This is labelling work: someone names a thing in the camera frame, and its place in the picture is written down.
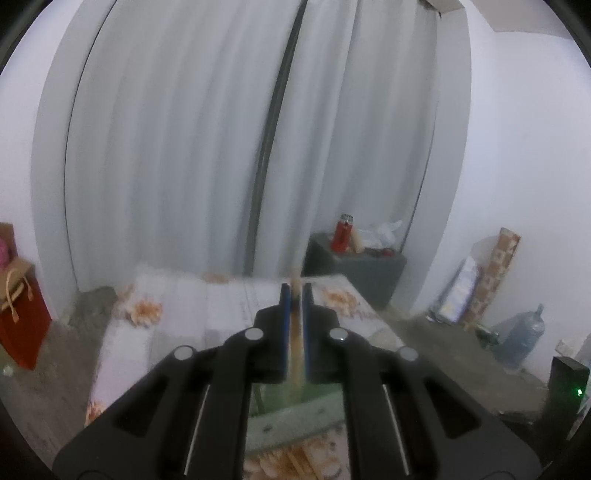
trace white wall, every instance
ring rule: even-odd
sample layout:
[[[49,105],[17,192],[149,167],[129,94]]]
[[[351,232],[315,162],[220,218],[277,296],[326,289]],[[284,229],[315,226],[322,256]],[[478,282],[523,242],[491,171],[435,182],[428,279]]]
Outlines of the white wall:
[[[81,1],[54,0],[33,22],[0,74],[0,221],[14,225],[19,254],[37,264],[41,291],[53,318],[61,312],[46,295],[46,280],[38,264],[31,210],[31,149],[47,72]]]
[[[522,240],[483,322],[544,303],[546,332],[525,367],[547,380],[558,341],[591,333],[591,69],[573,40],[499,33],[497,45],[502,141],[489,223]]]
[[[447,225],[426,280],[408,309],[411,315],[428,308],[452,278],[462,259],[470,252],[472,245],[493,234],[495,230],[495,228],[491,229],[487,218],[498,157],[497,34],[474,5],[467,0],[463,3],[466,8],[472,57],[466,149]],[[453,191],[453,186],[446,187]]]
[[[544,303],[525,367],[547,380],[560,339],[591,333],[591,69],[573,40],[496,33],[465,0],[472,50],[466,153],[452,211],[410,313],[442,291],[473,244],[522,236],[484,324]]]

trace rolled mat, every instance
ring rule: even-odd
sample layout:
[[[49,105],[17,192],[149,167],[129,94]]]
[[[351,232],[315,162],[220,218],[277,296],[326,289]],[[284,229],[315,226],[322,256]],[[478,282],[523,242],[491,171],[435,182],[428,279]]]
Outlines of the rolled mat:
[[[470,305],[462,317],[464,330],[472,330],[480,322],[486,308],[495,298],[511,265],[519,240],[519,235],[507,228],[501,228],[491,260],[478,281]]]

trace pink object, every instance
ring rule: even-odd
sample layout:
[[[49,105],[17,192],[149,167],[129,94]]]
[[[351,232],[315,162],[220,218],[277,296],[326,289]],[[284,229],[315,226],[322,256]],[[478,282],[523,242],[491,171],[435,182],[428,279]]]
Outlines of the pink object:
[[[8,245],[0,238],[0,270],[4,270],[10,263]]]

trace red gift bag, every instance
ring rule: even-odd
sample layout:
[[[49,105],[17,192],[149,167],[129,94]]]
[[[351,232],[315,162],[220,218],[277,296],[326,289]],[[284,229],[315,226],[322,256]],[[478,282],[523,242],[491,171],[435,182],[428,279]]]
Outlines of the red gift bag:
[[[17,365],[33,370],[41,343],[47,334],[51,317],[35,278],[30,280],[33,299],[26,292],[14,301],[18,321],[12,319],[10,309],[0,314],[0,343]]]

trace plastic bag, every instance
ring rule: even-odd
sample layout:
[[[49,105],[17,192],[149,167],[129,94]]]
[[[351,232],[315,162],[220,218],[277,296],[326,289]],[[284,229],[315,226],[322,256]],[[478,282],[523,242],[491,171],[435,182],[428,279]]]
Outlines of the plastic bag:
[[[372,225],[368,229],[358,229],[357,232],[361,238],[364,248],[393,248],[396,244],[394,232],[400,228],[402,220],[394,223],[379,223]]]

